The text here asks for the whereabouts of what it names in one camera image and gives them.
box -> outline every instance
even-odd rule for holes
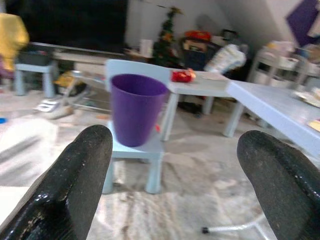
[[[48,46],[28,45],[20,50],[20,64],[47,66],[53,59],[54,49]]]

light blue chair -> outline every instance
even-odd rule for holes
[[[139,74],[154,78],[166,86],[170,82],[171,72],[169,68],[127,60],[110,59],[105,62],[105,89],[111,92],[111,79],[119,74]],[[112,159],[106,173],[102,193],[108,194],[113,191],[114,164],[116,159],[145,159],[150,164],[149,174],[145,191],[157,194],[161,191],[161,171],[164,147],[160,133],[153,130],[149,140],[142,146],[124,146],[117,141],[113,122],[109,121],[107,127],[113,136]]]

tv stand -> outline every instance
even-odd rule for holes
[[[87,52],[79,50],[54,51],[54,59],[74,62],[74,69],[94,74],[105,74],[105,62],[108,59],[127,59],[126,55]]]

light blue table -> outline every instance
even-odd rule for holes
[[[320,132],[307,125],[320,119],[320,108],[292,97],[286,88],[231,81],[227,93],[238,100],[224,135],[231,137],[244,107],[283,133],[314,157],[320,157]]]

yellow cloth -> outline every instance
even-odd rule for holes
[[[29,42],[29,34],[19,16],[0,13],[0,55],[3,67],[14,70],[14,60],[19,50]]]

